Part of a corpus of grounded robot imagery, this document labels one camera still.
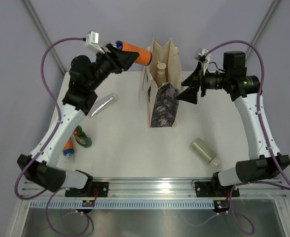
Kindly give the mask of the cream canvas tote bag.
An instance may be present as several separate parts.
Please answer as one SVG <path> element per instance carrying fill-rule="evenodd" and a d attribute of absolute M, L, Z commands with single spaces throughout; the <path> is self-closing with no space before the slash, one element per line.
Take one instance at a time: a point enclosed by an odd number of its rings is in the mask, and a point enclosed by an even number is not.
<path fill-rule="evenodd" d="M 154 39 L 148 50 L 152 54 L 152 60 L 143 70 L 143 92 L 147 95 L 148 126 L 150 128 L 174 127 L 179 106 L 177 96 L 183 90 L 179 49 L 172 39 L 164 45 L 160 45 Z M 158 61 L 167 66 L 168 81 L 161 87 L 158 87 L 155 81 Z"/>

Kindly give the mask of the olive green clear bottle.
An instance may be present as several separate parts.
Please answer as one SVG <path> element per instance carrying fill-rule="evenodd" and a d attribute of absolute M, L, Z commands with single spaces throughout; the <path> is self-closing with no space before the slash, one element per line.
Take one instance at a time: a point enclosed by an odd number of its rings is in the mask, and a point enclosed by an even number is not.
<path fill-rule="evenodd" d="M 191 148 L 206 164 L 214 168 L 220 165 L 217 154 L 202 139 L 194 140 L 191 143 Z"/>

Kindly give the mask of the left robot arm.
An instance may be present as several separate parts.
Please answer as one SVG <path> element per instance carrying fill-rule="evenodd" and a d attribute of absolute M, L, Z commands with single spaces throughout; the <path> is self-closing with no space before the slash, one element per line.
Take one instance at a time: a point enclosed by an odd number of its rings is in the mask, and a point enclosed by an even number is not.
<path fill-rule="evenodd" d="M 45 191 L 73 188 L 83 197 L 92 194 L 93 177 L 83 171 L 58 168 L 58 159 L 68 139 L 97 100 L 97 87 L 110 74 L 127 71 L 141 55 L 140 49 L 118 49 L 109 43 L 104 52 L 97 53 L 95 62 L 91 62 L 85 55 L 72 60 L 69 88 L 57 119 L 41 140 L 40 146 L 28 156 L 20 155 L 17 160 L 27 180 Z"/>

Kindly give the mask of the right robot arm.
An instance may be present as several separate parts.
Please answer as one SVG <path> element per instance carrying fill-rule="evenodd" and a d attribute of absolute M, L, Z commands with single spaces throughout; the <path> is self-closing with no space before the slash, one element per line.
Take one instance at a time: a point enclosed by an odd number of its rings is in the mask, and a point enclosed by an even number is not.
<path fill-rule="evenodd" d="M 182 82 L 186 89 L 177 99 L 197 104 L 197 94 L 205 96 L 209 89 L 223 89 L 236 106 L 246 133 L 249 159 L 239 161 L 235 167 L 213 174 L 205 193 L 223 196 L 233 185 L 271 180 L 290 164 L 288 155 L 283 155 L 272 137 L 259 91 L 257 76 L 248 76 L 246 55 L 242 51 L 229 51 L 223 55 L 223 70 L 208 72 L 210 54 L 199 50 L 193 73 Z"/>

